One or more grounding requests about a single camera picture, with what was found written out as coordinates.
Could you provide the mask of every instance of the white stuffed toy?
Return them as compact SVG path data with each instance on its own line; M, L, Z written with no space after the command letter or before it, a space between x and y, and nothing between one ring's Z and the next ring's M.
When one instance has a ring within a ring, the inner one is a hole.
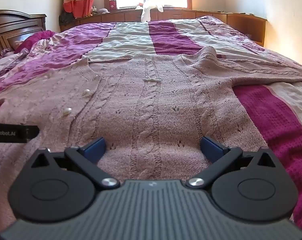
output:
M151 21L150 10L153 8L157 8L159 12L163 12L163 5L154 3L150 0L146 1L143 4L143 11L141 15L141 22L149 22Z

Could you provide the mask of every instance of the pearl button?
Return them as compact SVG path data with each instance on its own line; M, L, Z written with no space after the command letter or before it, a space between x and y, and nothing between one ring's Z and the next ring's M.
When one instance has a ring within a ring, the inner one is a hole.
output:
M71 114L71 111L72 111L72 108L67 107L63 110L63 115L64 116L69 115L69 114Z
M89 96L90 95L90 89L84 90L82 95L85 96L85 97Z

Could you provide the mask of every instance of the wooden bed frame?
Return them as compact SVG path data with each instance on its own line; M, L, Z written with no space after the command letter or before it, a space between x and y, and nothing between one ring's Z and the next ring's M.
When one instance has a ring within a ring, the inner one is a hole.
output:
M23 41L32 34L45 31L45 14L0 10L0 52L12 48L15 41Z

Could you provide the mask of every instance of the black strap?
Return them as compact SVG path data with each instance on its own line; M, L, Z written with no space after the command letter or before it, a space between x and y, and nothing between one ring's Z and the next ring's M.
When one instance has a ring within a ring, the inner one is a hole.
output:
M27 143L39 134L35 125L0 123L0 143Z

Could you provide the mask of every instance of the knitted fabric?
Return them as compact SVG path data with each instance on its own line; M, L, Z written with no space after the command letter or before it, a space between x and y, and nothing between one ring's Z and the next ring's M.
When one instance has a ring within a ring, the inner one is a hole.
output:
M187 179L208 165L202 136L244 150L266 145L232 87L278 81L302 81L302 67L218 60L205 47L190 56L84 58L9 87L0 93L0 122L38 125L40 134L27 144L0 144L0 230L14 221L8 189L38 147L62 151L103 136L107 152L98 166L120 181Z

